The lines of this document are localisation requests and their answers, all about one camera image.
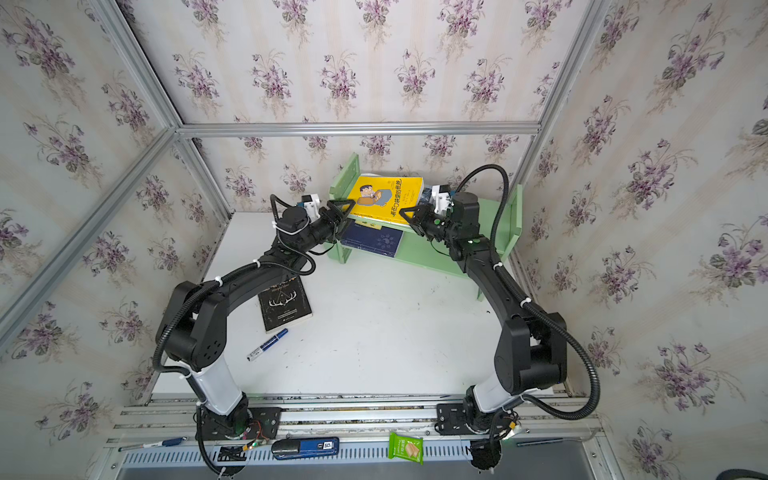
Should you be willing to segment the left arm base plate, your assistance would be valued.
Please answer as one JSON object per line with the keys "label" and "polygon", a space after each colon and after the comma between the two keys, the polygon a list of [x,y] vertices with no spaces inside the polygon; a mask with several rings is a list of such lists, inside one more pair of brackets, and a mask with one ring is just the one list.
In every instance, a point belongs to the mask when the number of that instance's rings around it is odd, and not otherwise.
{"label": "left arm base plate", "polygon": [[278,407],[249,407],[221,416],[203,407],[202,417],[195,418],[195,439],[203,442],[275,440],[282,412]]}

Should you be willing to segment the black book with antlers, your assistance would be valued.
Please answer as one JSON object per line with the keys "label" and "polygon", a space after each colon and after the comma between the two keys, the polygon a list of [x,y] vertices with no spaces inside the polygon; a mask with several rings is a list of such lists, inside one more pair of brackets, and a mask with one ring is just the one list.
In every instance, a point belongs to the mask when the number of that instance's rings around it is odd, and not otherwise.
{"label": "black book with antlers", "polygon": [[294,276],[257,295],[266,333],[279,332],[289,324],[310,318],[313,311],[304,285]]}

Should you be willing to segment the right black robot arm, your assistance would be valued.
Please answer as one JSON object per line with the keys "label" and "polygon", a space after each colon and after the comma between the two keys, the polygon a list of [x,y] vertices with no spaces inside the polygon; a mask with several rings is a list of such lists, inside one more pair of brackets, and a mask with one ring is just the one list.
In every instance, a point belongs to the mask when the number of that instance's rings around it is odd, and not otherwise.
{"label": "right black robot arm", "polygon": [[[466,427],[497,439],[513,427],[515,409],[523,403],[560,420],[589,417],[599,405],[601,385],[594,362],[568,332],[565,321],[534,302],[506,269],[496,240],[511,193],[508,174],[497,164],[485,164],[467,177],[473,179],[488,170],[502,177],[502,196],[488,235],[480,231],[480,200],[466,191],[465,181],[453,192],[439,192],[437,198],[402,208],[399,214],[418,236],[446,247],[448,256],[478,286],[498,317],[494,371],[484,382],[469,387],[463,400]],[[574,411],[560,410],[533,393],[566,380],[569,350],[580,358],[589,380],[589,397]]]}

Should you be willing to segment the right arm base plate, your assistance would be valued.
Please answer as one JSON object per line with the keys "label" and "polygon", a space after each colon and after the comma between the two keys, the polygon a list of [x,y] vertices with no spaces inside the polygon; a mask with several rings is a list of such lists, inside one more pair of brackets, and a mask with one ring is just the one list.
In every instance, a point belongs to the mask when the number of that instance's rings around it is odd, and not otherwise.
{"label": "right arm base plate", "polygon": [[461,402],[449,402],[436,405],[434,430],[441,436],[492,433],[494,437],[501,437],[514,430],[518,424],[519,417],[513,410],[482,413]]}

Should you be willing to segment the yellow cartoon book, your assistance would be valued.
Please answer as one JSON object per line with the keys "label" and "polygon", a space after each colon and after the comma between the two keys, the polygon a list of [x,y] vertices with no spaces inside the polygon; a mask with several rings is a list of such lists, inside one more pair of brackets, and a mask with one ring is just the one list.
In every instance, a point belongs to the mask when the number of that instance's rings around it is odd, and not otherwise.
{"label": "yellow cartoon book", "polygon": [[418,204],[423,186],[420,177],[359,176],[348,195],[355,202],[350,216],[406,226],[400,210]]}

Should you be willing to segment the navy book yellow label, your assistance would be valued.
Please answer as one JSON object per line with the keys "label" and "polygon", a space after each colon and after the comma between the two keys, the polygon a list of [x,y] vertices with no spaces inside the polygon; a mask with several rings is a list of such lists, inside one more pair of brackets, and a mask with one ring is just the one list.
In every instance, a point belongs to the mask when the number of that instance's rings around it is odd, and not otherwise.
{"label": "navy book yellow label", "polygon": [[394,258],[403,234],[401,230],[386,226],[369,226],[352,221],[342,234],[341,244],[348,248]]}

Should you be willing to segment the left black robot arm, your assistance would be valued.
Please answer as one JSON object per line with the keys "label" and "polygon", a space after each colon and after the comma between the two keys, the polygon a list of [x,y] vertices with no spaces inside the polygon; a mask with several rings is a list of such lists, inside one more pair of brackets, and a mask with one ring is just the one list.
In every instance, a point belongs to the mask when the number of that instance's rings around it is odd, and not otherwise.
{"label": "left black robot arm", "polygon": [[315,216],[305,206],[289,205],[275,195],[270,205],[275,231],[270,248],[222,276],[179,283],[155,337],[153,369],[181,376],[202,409],[230,425],[245,421],[248,400],[223,358],[229,314],[272,287],[313,274],[317,249],[338,241],[355,202],[330,200]]}

